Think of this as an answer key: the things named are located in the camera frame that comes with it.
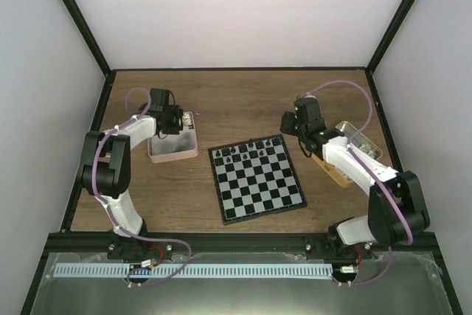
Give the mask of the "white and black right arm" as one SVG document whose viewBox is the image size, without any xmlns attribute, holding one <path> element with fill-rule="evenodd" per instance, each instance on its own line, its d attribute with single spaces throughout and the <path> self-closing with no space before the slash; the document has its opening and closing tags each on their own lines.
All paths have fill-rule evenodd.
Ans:
<svg viewBox="0 0 472 315">
<path fill-rule="evenodd" d="M 331 176 L 346 176 L 368 197 L 365 216 L 348 218 L 329 228 L 328 251 L 343 258 L 355 244 L 410 245 L 430 226 L 420 180 L 411 171 L 399 172 L 357 148 L 336 127 L 328 128 L 313 95 L 298 97 L 294 111 L 281 119 L 282 133 L 295 136 L 302 152 Z"/>
</svg>

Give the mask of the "pink tray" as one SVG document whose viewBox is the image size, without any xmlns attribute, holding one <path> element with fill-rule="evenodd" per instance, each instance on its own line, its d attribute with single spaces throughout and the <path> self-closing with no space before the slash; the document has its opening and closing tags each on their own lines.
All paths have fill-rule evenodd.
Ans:
<svg viewBox="0 0 472 315">
<path fill-rule="evenodd" d="M 183 130 L 178 135 L 153 136 L 147 140 L 147 148 L 154 164 L 196 157 L 198 142 L 193 113 L 183 113 Z"/>
</svg>

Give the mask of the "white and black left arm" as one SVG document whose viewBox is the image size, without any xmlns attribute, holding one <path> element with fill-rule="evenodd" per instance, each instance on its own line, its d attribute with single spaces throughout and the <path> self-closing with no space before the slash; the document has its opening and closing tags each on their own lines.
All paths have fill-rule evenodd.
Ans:
<svg viewBox="0 0 472 315">
<path fill-rule="evenodd" d="M 150 239 L 142 233 L 145 222 L 131 200 L 131 152 L 142 142 L 178 135 L 183 130 L 181 106 L 168 89 L 133 88 L 146 94 L 146 103 L 135 114 L 105 131 L 89 131 L 84 138 L 77 183 L 95 197 L 112 223 L 113 232 L 127 238 L 125 251 L 136 259 L 150 251 Z"/>
</svg>

